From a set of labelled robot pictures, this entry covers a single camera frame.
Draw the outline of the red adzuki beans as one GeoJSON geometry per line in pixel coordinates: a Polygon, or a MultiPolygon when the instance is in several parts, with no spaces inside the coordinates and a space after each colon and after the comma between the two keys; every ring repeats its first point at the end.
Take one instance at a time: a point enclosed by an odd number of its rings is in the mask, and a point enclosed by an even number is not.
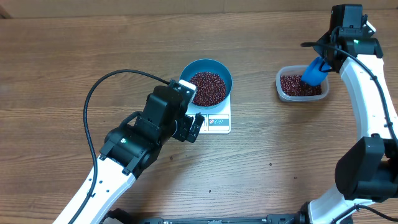
{"type": "MultiPolygon", "coordinates": [[[[322,86],[310,86],[301,81],[301,75],[282,76],[282,91],[289,96],[315,96],[322,94],[322,86]]],[[[216,73],[200,72],[193,76],[190,83],[197,88],[193,103],[198,106],[213,106],[226,98],[226,84],[216,73]]]]}

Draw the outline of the blue plastic measuring scoop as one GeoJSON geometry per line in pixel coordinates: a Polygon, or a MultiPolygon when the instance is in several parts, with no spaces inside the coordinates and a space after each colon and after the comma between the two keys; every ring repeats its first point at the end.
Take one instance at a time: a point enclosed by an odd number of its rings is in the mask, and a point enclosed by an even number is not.
{"type": "Polygon", "coordinates": [[[317,57],[306,68],[301,77],[301,81],[310,86],[320,85],[330,71],[330,66],[324,61],[324,59],[317,57]]]}

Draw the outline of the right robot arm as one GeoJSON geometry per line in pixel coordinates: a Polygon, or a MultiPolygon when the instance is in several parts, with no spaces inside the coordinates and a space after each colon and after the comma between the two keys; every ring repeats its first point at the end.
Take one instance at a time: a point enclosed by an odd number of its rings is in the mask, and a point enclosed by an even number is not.
{"type": "Polygon", "coordinates": [[[331,9],[329,30],[312,43],[318,57],[302,80],[315,86],[330,72],[340,75],[358,140],[338,161],[332,188],[302,207],[298,223],[351,223],[355,211],[397,197],[397,113],[375,33],[362,5],[340,4],[331,9]]]}

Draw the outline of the clear plastic container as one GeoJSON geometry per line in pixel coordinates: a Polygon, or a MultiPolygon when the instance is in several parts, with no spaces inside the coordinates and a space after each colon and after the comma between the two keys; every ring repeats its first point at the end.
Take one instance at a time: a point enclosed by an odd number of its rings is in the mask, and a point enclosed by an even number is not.
{"type": "Polygon", "coordinates": [[[281,101],[284,102],[294,102],[294,103],[301,103],[301,102],[309,102],[309,101],[317,101],[325,98],[330,90],[330,85],[328,78],[325,78],[320,86],[321,86],[321,94],[320,95],[313,95],[313,96],[290,96],[286,94],[282,89],[281,78],[282,77],[289,77],[292,75],[303,75],[304,71],[307,69],[307,65],[292,65],[281,68],[276,77],[275,77],[275,84],[276,89],[281,101]]]}

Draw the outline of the white digital kitchen scale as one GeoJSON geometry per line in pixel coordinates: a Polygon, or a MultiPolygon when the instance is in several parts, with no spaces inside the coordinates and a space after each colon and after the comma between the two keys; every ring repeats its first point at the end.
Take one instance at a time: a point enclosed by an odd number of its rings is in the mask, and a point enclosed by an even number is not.
{"type": "Polygon", "coordinates": [[[201,113],[205,120],[200,129],[200,134],[229,134],[231,132],[231,97],[211,107],[200,107],[190,103],[187,114],[195,117],[201,113]]]}

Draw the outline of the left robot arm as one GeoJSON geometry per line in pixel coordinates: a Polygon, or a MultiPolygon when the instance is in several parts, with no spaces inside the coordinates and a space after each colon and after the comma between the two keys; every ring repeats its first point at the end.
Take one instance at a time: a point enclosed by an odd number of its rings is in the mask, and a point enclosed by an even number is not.
{"type": "Polygon", "coordinates": [[[100,223],[112,205],[154,163],[170,139],[195,142],[204,121],[187,109],[195,85],[180,81],[157,86],[142,112],[129,115],[105,137],[97,167],[55,220],[56,223],[100,223]]]}

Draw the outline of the teal metal bowl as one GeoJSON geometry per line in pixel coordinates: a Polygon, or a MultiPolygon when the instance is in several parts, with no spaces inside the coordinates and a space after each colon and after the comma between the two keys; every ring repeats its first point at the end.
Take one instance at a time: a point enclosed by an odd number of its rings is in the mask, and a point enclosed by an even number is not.
{"type": "Polygon", "coordinates": [[[227,92],[226,97],[230,96],[233,86],[233,79],[231,76],[231,72],[227,69],[226,66],[224,66],[221,62],[217,60],[203,58],[191,62],[183,69],[183,72],[180,75],[180,79],[189,82],[189,80],[193,76],[195,76],[197,73],[200,72],[210,72],[218,74],[226,84],[226,92],[227,92]]]}

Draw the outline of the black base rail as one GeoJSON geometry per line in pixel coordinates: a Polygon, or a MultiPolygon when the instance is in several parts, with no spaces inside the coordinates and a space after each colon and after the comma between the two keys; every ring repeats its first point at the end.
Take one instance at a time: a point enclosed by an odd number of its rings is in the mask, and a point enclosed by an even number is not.
{"type": "Polygon", "coordinates": [[[142,218],[117,208],[110,210],[100,224],[295,224],[308,223],[303,212],[295,214],[269,214],[266,217],[235,217],[235,218],[179,218],[167,219],[160,217],[142,218]]]}

